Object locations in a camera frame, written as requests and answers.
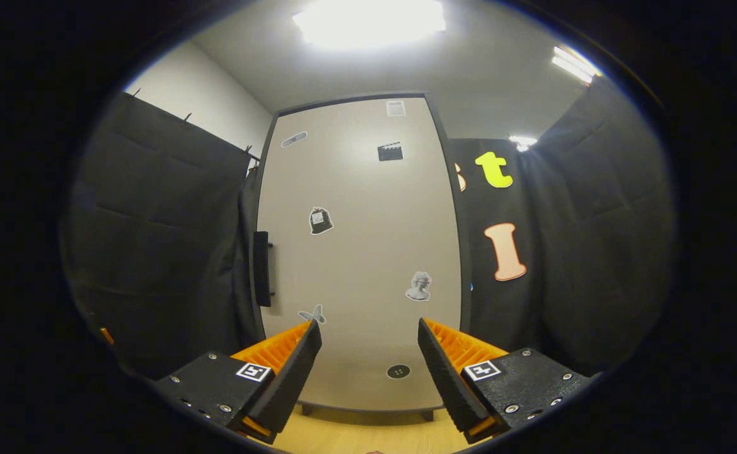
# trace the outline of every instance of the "wooden floor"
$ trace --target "wooden floor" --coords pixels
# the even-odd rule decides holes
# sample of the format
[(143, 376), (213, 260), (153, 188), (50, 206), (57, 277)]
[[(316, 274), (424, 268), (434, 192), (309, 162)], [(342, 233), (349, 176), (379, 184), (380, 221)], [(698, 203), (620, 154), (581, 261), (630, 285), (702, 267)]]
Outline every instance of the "wooden floor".
[(447, 454), (470, 445), (446, 410), (434, 420), (420, 414), (372, 414), (316, 408), (310, 416), (296, 405), (271, 448), (292, 454)]

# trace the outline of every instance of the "sticker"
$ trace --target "sticker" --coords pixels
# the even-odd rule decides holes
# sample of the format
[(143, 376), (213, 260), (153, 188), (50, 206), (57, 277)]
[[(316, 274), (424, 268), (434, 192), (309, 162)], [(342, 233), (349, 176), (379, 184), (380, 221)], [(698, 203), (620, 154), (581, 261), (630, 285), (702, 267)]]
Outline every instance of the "sticker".
[(316, 322), (320, 324), (324, 324), (326, 322), (326, 317), (323, 316), (323, 305), (317, 305), (313, 309), (313, 313), (304, 312), (303, 310), (298, 313), (298, 315), (301, 316), (302, 319), (305, 320), (315, 320)]
[(385, 103), (385, 111), (388, 112), (388, 116), (407, 116), (405, 101), (388, 101)]
[(463, 368), (463, 370), (472, 377), (472, 381), (483, 380), (484, 378), (489, 378), (500, 373), (500, 369), (494, 367), (491, 361), (473, 364)]
[(376, 147), (380, 154), (380, 161), (398, 161), (402, 158), (402, 143), (393, 142)]
[(388, 375), (388, 378), (401, 380), (410, 375), (410, 367), (406, 364), (397, 364), (396, 366), (388, 368), (388, 371), (386, 371), (385, 374)]
[(405, 296), (412, 301), (429, 301), (429, 292), (427, 289), (432, 284), (432, 278), (424, 271), (416, 271), (414, 278), (410, 282), (410, 288), (405, 292)]
[(244, 366), (242, 366), (242, 368), (239, 369), (239, 372), (236, 374), (248, 380), (262, 381), (265, 379), (269, 371), (270, 371), (270, 368), (266, 368), (258, 364), (247, 363)]
[(461, 175), (461, 166), (455, 164), (455, 171), (458, 172), (458, 186), (461, 188), (461, 192), (463, 192), (463, 190), (467, 188), (467, 181), (463, 179), (463, 175)]
[(510, 281), (524, 275), (526, 266), (519, 261), (517, 245), (514, 244), (514, 231), (517, 227), (510, 222), (492, 225), (483, 231), (483, 235), (492, 240), (494, 253), (497, 256), (497, 271), (494, 279)]
[(486, 181), (493, 187), (509, 187), (514, 183), (514, 178), (510, 175), (503, 175), (501, 166), (506, 164), (505, 158), (498, 158), (493, 151), (489, 151), (480, 155), (475, 159), (475, 164), (483, 167), (483, 175)]
[(302, 138), (307, 137), (307, 132), (299, 132), (295, 136), (290, 137), (289, 139), (285, 140), (284, 142), (281, 142), (281, 147), (286, 148), (288, 146), (291, 146), (292, 144), (296, 143), (297, 141), (301, 140)]
[(326, 209), (322, 207), (314, 207), (313, 212), (310, 213), (310, 229), (313, 235), (320, 235), (327, 230), (331, 230), (334, 227), (332, 224), (332, 218), (328, 215)]

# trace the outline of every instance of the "white wall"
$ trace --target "white wall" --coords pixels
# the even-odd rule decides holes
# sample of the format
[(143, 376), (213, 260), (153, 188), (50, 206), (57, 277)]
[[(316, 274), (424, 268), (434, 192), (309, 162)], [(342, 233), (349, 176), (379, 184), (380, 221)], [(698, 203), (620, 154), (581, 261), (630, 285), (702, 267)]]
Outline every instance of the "white wall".
[(190, 41), (156, 61), (124, 91), (261, 156), (272, 115)]

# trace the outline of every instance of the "butterfly sticker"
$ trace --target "butterfly sticker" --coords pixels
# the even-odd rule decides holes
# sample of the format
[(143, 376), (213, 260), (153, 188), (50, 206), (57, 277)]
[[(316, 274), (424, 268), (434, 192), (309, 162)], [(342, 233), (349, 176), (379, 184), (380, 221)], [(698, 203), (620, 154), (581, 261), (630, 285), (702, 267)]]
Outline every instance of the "butterfly sticker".
[(323, 305), (317, 305), (313, 309), (313, 313), (304, 312), (303, 310), (298, 313), (301, 317), (303, 317), (305, 320), (313, 320), (315, 319), (316, 322), (320, 324), (324, 324), (326, 322), (326, 317), (323, 316)]

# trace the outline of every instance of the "white door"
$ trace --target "white door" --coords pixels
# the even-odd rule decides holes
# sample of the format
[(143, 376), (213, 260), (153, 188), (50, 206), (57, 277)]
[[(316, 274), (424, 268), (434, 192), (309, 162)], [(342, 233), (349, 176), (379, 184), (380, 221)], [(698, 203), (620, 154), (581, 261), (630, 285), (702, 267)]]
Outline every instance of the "white door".
[[(403, 116), (392, 112), (399, 102)], [(304, 322), (317, 305), (324, 317), (299, 401), (440, 406), (417, 322), (460, 328), (461, 262), (449, 168), (425, 98), (280, 116), (269, 140), (257, 218), (274, 245), (265, 336)]]

